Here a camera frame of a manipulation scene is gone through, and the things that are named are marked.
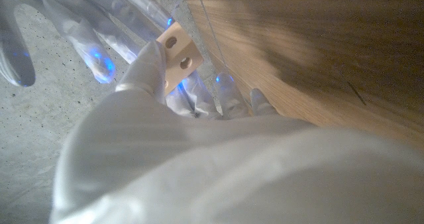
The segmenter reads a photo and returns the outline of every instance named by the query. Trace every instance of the blue light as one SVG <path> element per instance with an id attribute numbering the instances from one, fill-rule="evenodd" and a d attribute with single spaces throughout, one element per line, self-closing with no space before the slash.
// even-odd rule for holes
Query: blue light
<path id="1" fill-rule="evenodd" d="M 109 71 L 113 72 L 115 70 L 115 65 L 110 58 L 105 58 L 105 64 Z"/>
<path id="2" fill-rule="evenodd" d="M 172 18 L 168 19 L 168 26 L 166 28 L 169 28 L 171 26 Z"/>
<path id="3" fill-rule="evenodd" d="M 95 58 L 101 58 L 101 53 L 99 53 L 96 48 L 92 48 L 90 54 Z"/>
<path id="4" fill-rule="evenodd" d="M 177 85 L 178 89 L 184 90 L 183 81 L 180 82 L 180 84 Z"/>

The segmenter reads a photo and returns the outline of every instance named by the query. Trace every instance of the white cloth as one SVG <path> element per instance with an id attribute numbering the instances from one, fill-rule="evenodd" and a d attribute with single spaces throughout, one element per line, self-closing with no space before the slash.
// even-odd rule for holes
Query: white cloth
<path id="1" fill-rule="evenodd" d="M 106 97 L 69 135 L 52 223 L 424 223 L 416 150 L 261 115 L 257 107 L 270 107 L 253 98 L 261 116 L 243 117 L 224 97 L 224 114 L 238 119 L 182 117 L 158 102 L 160 50 L 149 44 L 127 72 L 156 69 L 153 84 L 124 77 L 121 85 L 134 85 Z"/>

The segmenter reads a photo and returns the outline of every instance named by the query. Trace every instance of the glove finger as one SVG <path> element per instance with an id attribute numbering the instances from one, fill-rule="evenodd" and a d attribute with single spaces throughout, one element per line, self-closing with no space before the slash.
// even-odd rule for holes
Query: glove finger
<path id="1" fill-rule="evenodd" d="M 94 33 L 88 21 L 55 0 L 42 0 L 44 14 L 58 32 L 68 39 L 100 83 L 109 83 L 115 75 L 115 65 Z"/>
<path id="2" fill-rule="evenodd" d="M 166 97 L 166 105 L 177 115 L 196 118 L 193 108 L 189 104 L 183 84 L 180 83 Z"/>
<path id="3" fill-rule="evenodd" d="M 136 60 L 141 47 L 112 22 L 102 10 L 85 1 L 75 6 L 68 6 L 75 14 L 86 18 L 94 31 L 129 64 Z"/>
<path id="4" fill-rule="evenodd" d="M 147 17 L 152 19 L 155 23 L 164 29 L 167 29 L 174 20 L 171 14 L 167 12 L 159 3 L 155 0 L 128 0 L 137 9 L 143 12 Z"/>
<path id="5" fill-rule="evenodd" d="M 165 104 L 165 51 L 159 42 L 149 42 L 129 66 L 115 91 L 138 89 L 147 91 L 158 102 Z"/>
<path id="6" fill-rule="evenodd" d="M 254 115 L 278 115 L 276 109 L 259 89 L 254 88 L 250 91 L 250 101 Z"/>
<path id="7" fill-rule="evenodd" d="M 222 115 L 217 111 L 212 95 L 207 91 L 197 71 L 194 71 L 184 79 L 182 85 L 196 117 L 222 119 Z"/>
<path id="8" fill-rule="evenodd" d="M 17 0 L 0 0 L 0 73 L 13 85 L 35 82 L 32 61 L 13 14 Z"/>
<path id="9" fill-rule="evenodd" d="M 92 0 L 120 20 L 127 28 L 145 41 L 156 40 L 160 30 L 127 0 Z"/>
<path id="10" fill-rule="evenodd" d="M 223 110 L 224 119 L 236 119 L 249 116 L 248 107 L 233 78 L 225 73 L 217 76 L 217 93 Z"/>

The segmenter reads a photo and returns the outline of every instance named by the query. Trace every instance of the small wooden piece with holes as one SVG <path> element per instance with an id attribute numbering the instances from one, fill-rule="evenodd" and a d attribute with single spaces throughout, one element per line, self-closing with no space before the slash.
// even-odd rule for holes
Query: small wooden piece with holes
<path id="1" fill-rule="evenodd" d="M 188 33 L 177 22 L 156 40 L 165 48 L 167 95 L 200 66 L 203 58 Z"/>

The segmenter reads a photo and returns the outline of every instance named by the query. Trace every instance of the wooden block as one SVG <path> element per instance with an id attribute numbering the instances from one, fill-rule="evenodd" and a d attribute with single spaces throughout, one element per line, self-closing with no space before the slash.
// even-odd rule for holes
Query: wooden block
<path id="1" fill-rule="evenodd" d="M 188 33 L 177 22 L 156 40 L 165 48 L 167 95 L 202 64 L 203 57 Z"/>
<path id="2" fill-rule="evenodd" d="M 246 100 L 424 150 L 424 0 L 186 0 Z"/>

